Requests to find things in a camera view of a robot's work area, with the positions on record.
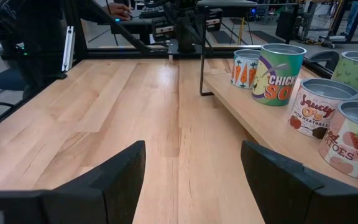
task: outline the saucy o's can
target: saucy o's can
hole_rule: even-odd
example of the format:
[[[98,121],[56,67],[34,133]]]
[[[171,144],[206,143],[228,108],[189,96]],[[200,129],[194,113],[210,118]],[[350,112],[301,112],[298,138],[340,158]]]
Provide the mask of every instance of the saucy o's can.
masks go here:
[[[270,106],[287,105],[305,53],[294,45],[263,45],[252,83],[254,100]]]
[[[304,79],[288,121],[300,133],[322,139],[338,104],[346,100],[358,100],[358,90],[333,80]]]
[[[338,105],[319,153],[335,169],[358,178],[358,101]]]

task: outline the wooden table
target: wooden table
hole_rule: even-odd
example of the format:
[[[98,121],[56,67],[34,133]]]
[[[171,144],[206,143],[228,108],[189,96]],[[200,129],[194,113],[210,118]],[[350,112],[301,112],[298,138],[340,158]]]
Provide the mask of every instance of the wooden table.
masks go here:
[[[252,98],[252,90],[243,90],[230,84],[230,73],[215,72],[206,75],[204,83],[259,144],[358,188],[358,179],[339,172],[321,158],[318,152],[320,139],[305,136],[288,124],[300,81],[315,77],[310,71],[302,68],[290,102],[286,106],[267,106],[256,102]]]
[[[205,71],[227,72],[231,63],[208,59]],[[80,62],[0,124],[0,190],[53,189],[143,139],[146,171],[134,223],[263,223],[242,168],[247,132],[240,115],[214,96],[200,96],[199,74],[199,60]],[[218,80],[229,83],[208,77],[211,87]],[[307,162],[300,154],[291,155]],[[321,161],[313,167],[336,175]]]

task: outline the wooden shelf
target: wooden shelf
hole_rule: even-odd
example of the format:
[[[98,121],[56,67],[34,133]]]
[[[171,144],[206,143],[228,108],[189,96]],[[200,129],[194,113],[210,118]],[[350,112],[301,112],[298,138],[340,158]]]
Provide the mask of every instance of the wooden shelf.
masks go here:
[[[318,152],[321,140],[305,136],[288,124],[300,80],[311,77],[306,70],[301,71],[290,103],[286,106],[267,106],[256,102],[251,90],[230,84],[230,73],[206,75],[204,83],[259,144],[358,188],[358,179],[339,172],[321,158]]]

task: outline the can label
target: can label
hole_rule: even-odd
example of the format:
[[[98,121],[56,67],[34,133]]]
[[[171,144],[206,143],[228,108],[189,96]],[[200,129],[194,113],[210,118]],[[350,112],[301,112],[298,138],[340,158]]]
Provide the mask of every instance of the can label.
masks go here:
[[[251,88],[257,71],[258,60],[245,59],[234,55],[231,83],[239,88]]]
[[[300,133],[322,139],[340,102],[315,95],[300,86],[288,122]]]
[[[321,141],[319,153],[337,170],[358,178],[358,124],[337,111]]]
[[[266,105],[287,105],[302,60],[302,55],[280,55],[261,51],[257,74],[252,83],[252,97]]]

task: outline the tomato illustration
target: tomato illustration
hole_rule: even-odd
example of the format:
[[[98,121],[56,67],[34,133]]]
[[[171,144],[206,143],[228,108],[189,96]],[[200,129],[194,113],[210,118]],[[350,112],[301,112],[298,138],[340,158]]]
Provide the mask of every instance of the tomato illustration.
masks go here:
[[[338,158],[336,156],[332,156],[329,159],[329,163],[337,168],[339,171],[345,173],[345,174],[350,174],[353,171],[353,165],[348,163],[348,162],[344,162],[341,158]]]
[[[358,133],[347,131],[342,138],[345,144],[358,150]]]

